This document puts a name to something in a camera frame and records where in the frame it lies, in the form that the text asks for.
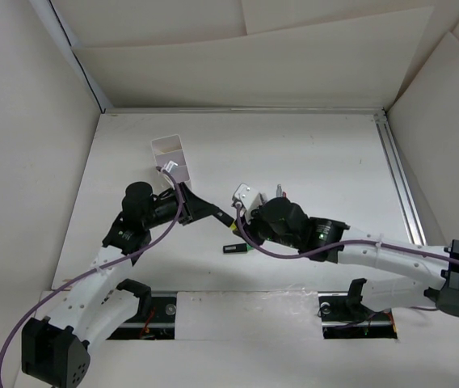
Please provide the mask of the black yellow highlighter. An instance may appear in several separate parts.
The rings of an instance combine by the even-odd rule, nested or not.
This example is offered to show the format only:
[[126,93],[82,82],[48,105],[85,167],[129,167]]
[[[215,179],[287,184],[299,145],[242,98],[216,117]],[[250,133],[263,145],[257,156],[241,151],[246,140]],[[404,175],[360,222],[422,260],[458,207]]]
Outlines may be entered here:
[[235,230],[235,221],[234,219],[228,215],[227,213],[219,212],[217,213],[217,219],[226,227],[228,227],[231,230]]

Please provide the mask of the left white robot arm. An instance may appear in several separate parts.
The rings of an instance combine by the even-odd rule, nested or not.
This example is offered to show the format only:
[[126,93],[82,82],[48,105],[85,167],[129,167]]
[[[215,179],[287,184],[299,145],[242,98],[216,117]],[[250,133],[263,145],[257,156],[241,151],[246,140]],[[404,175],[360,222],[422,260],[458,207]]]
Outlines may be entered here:
[[67,295],[44,318],[30,318],[21,334],[22,371],[53,387],[76,387],[91,355],[123,322],[146,318],[151,289],[129,274],[143,249],[155,241],[151,229],[187,225],[215,217],[230,227],[234,220],[192,193],[185,183],[154,194],[146,182],[130,184],[121,211],[91,264],[91,274],[67,286]]

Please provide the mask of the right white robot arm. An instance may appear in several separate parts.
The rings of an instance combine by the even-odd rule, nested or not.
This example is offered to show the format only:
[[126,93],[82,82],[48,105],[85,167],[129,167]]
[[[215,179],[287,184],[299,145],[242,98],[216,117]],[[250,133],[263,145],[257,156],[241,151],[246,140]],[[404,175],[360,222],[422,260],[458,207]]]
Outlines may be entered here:
[[237,235],[267,256],[364,266],[393,274],[388,280],[351,282],[344,308],[353,318],[398,307],[435,307],[459,318],[458,239],[447,246],[395,242],[341,221],[308,217],[286,197],[261,205],[234,199],[233,206]]

